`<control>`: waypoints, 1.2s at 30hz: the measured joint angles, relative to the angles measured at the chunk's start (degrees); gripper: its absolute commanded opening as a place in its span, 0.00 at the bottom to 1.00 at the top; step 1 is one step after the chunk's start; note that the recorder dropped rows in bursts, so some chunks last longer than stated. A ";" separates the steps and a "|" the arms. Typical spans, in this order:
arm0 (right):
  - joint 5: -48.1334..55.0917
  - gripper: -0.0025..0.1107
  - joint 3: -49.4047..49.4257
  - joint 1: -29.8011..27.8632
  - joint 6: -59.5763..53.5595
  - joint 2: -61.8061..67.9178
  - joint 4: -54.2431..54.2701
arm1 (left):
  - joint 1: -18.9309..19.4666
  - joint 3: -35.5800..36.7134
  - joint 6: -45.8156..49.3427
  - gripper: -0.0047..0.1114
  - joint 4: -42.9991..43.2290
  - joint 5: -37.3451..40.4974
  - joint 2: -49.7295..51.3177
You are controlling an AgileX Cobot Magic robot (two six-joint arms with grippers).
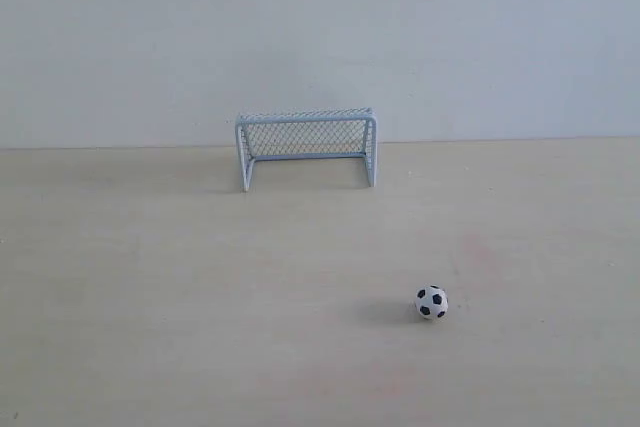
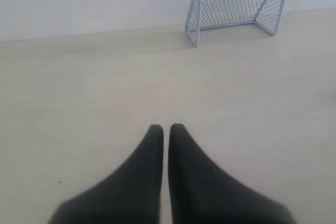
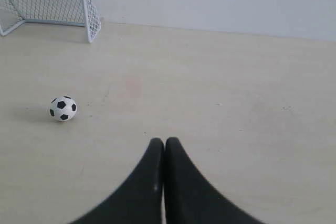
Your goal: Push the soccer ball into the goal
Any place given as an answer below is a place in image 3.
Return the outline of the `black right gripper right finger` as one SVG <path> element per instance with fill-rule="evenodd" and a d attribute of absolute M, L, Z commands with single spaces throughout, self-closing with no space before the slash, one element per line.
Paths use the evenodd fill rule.
<path fill-rule="evenodd" d="M 209 183 L 177 137 L 166 141 L 163 172 L 167 223 L 262 223 Z"/>

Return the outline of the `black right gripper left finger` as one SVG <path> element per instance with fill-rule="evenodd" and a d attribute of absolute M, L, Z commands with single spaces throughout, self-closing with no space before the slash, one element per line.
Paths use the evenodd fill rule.
<path fill-rule="evenodd" d="M 153 138 L 126 180 L 73 223 L 161 223 L 164 144 Z"/>

